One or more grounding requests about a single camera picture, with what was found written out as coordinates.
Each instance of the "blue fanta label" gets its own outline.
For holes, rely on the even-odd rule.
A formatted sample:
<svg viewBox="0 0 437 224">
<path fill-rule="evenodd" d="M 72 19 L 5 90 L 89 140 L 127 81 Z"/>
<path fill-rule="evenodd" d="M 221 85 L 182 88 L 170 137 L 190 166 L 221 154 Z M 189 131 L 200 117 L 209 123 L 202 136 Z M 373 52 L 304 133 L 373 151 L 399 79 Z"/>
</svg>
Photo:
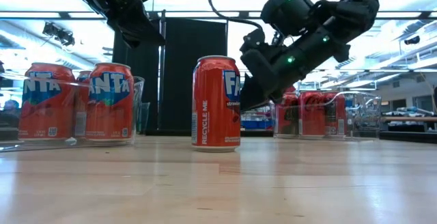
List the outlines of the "blue fanta label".
<svg viewBox="0 0 437 224">
<path fill-rule="evenodd" d="M 30 79 L 24 81 L 23 102 L 40 104 L 61 93 L 59 83 L 53 79 L 52 72 L 29 72 Z"/>
<path fill-rule="evenodd" d="M 224 70 L 225 93 L 233 102 L 240 102 L 240 77 L 233 70 Z"/>
<path fill-rule="evenodd" d="M 89 102 L 103 102 L 111 106 L 129 96 L 129 93 L 129 81 L 122 73 L 103 72 L 89 80 Z"/>
</svg>

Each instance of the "can lid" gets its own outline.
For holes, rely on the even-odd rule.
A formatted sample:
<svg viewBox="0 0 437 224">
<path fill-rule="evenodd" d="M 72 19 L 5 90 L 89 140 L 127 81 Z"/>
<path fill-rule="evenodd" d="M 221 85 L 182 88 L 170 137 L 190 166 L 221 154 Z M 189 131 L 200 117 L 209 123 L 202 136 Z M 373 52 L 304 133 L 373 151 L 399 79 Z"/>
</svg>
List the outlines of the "can lid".
<svg viewBox="0 0 437 224">
<path fill-rule="evenodd" d="M 108 66 L 119 65 L 119 66 L 126 67 L 126 68 L 128 68 L 130 70 L 130 66 L 127 66 L 126 64 L 119 64 L 119 63 L 96 63 L 96 66 L 97 65 L 108 65 Z"/>
<path fill-rule="evenodd" d="M 222 56 L 222 55 L 211 55 L 211 56 L 205 56 L 205 57 L 201 57 L 199 58 L 199 60 L 197 60 L 197 62 L 200 62 L 202 60 L 207 60 L 207 59 L 223 59 L 223 60 L 232 60 L 235 63 L 235 59 L 233 59 L 232 57 L 227 57 L 227 56 Z"/>
<path fill-rule="evenodd" d="M 68 69 L 68 70 L 73 71 L 71 68 L 69 68 L 69 67 L 67 67 L 67 66 L 63 66 L 63 65 L 60 65 L 60 64 L 44 63 L 44 62 L 33 62 L 33 63 L 32 63 L 32 66 L 33 66 L 33 65 L 40 65 L 40 64 L 41 64 L 41 65 L 44 64 L 44 65 L 51 65 L 51 66 L 62 67 L 62 68 L 66 68 L 66 69 Z"/>
</svg>

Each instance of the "ceiling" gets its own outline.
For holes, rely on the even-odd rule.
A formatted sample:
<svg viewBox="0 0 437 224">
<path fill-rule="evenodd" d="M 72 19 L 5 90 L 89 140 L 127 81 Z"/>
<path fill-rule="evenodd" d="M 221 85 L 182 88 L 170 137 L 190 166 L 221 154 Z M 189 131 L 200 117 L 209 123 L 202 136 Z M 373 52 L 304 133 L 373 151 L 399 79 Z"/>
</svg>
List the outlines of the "ceiling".
<svg viewBox="0 0 437 224">
<path fill-rule="evenodd" d="M 263 4 L 267 0 L 213 0 L 214 5 L 218 10 L 261 10 Z M 380 0 L 380 10 L 433 10 L 437 8 L 437 0 Z M 145 3 L 145 8 L 147 10 L 160 11 L 166 10 L 178 10 L 178 11 L 189 11 L 189 10 L 206 10 L 210 11 L 210 6 L 207 0 L 149 0 Z M 71 12 L 84 12 L 90 11 L 88 6 L 81 0 L 0 0 L 0 10 L 1 11 L 71 11 Z M 7 22 L 12 28 L 9 31 L 20 38 L 30 39 L 33 43 L 34 49 L 40 52 L 41 49 L 46 49 L 49 47 L 57 47 L 60 45 L 54 41 L 54 39 L 48 39 L 46 36 L 42 35 L 42 28 L 44 26 L 44 21 L 42 20 L 13 20 Z M 73 59 L 76 61 L 73 66 L 92 66 L 93 63 L 99 61 L 110 61 L 111 57 L 103 55 L 105 51 L 103 47 L 111 48 L 113 46 L 113 31 L 106 26 L 104 21 L 94 20 L 94 21 L 62 21 L 57 20 L 55 22 L 59 26 L 70 30 L 74 33 L 76 38 L 76 45 L 74 48 L 69 49 L 68 53 L 63 53 L 68 59 Z M 425 40 L 422 41 L 420 45 L 406 46 L 399 45 L 399 40 L 395 40 L 409 24 L 413 24 L 412 21 L 398 21 L 398 20 L 377 20 L 375 25 L 371 30 L 364 33 L 359 38 L 351 42 L 351 57 L 353 61 L 348 62 L 343 66 L 339 64 L 334 59 L 329 59 L 323 63 L 319 69 L 331 69 L 343 68 L 343 69 L 363 69 L 370 68 L 371 65 L 377 65 L 378 63 L 399 58 L 397 61 L 393 61 L 387 65 L 388 67 L 403 68 L 399 67 L 399 62 L 404 59 L 402 56 L 414 48 L 426 47 L 427 44 L 431 44 L 434 39 L 434 35 L 430 32 L 425 32 L 424 29 L 421 31 L 410 33 L 409 36 L 414 36 L 417 34 L 424 35 Z M 242 37 L 248 32 L 252 31 L 253 28 L 248 25 L 241 24 L 229 24 L 229 56 L 239 59 L 240 51 L 239 48 L 242 44 Z M 267 39 L 270 40 L 273 36 L 274 31 L 269 25 L 264 25 L 264 30 L 266 32 Z M 28 53 L 23 53 L 23 50 L 15 50 L 14 56 L 18 55 L 29 55 Z M 11 55 L 11 52 L 3 52 L 3 56 Z M 375 59 L 369 59 L 368 56 L 376 56 Z M 10 66 L 16 66 L 16 61 L 10 61 Z M 245 69 L 242 63 L 239 63 L 241 69 Z M 320 72 L 315 72 L 308 76 L 307 81 L 330 81 L 332 76 L 335 78 L 349 78 L 354 79 L 357 74 L 351 72 L 342 72 L 341 74 L 321 74 Z"/>
</svg>

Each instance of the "orange soda can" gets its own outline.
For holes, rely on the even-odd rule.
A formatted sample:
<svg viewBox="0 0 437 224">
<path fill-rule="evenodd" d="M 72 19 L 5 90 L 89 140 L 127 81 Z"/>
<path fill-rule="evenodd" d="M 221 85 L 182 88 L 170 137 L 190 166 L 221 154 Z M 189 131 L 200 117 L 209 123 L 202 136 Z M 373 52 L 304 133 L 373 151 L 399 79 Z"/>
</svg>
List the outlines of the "orange soda can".
<svg viewBox="0 0 437 224">
<path fill-rule="evenodd" d="M 33 63 L 26 71 L 18 138 L 25 141 L 72 136 L 74 75 L 57 64 Z"/>
<path fill-rule="evenodd" d="M 86 139 L 126 141 L 132 136 L 133 76 L 123 64 L 99 63 L 89 75 Z"/>
<path fill-rule="evenodd" d="M 80 71 L 76 79 L 76 83 L 79 85 L 74 99 L 74 136 L 76 138 L 85 137 L 90 74 L 90 70 Z"/>
<path fill-rule="evenodd" d="M 240 72 L 235 60 L 202 57 L 193 73 L 192 142 L 205 152 L 240 146 Z"/>
</svg>

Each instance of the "transparent container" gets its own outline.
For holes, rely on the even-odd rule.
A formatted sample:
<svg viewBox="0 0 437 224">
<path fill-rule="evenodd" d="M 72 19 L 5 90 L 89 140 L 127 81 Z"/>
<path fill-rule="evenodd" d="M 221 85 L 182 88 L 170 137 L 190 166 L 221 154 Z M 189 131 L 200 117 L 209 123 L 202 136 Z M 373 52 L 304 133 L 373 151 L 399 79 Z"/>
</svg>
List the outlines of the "transparent container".
<svg viewBox="0 0 437 224">
<path fill-rule="evenodd" d="M 381 98 L 365 92 L 308 92 L 294 105 L 270 103 L 274 137 L 368 140 L 379 138 Z"/>
<path fill-rule="evenodd" d="M 0 78 L 0 152 L 132 145 L 135 142 L 144 87 L 141 77 L 132 77 L 133 89 L 121 87 L 123 90 L 120 91 L 119 87 L 118 93 L 125 92 L 124 96 L 115 95 L 116 87 L 112 85 L 106 92 L 103 87 L 79 82 L 5 73 L 0 73 Z M 79 90 L 87 93 L 88 89 L 99 88 L 102 93 L 106 92 L 102 94 L 103 98 L 78 108 Z M 132 102 L 120 102 L 130 97 Z M 82 119 L 79 109 L 85 109 Z M 117 127 L 125 124 L 126 128 L 115 130 L 111 126 L 115 124 Z"/>
</svg>

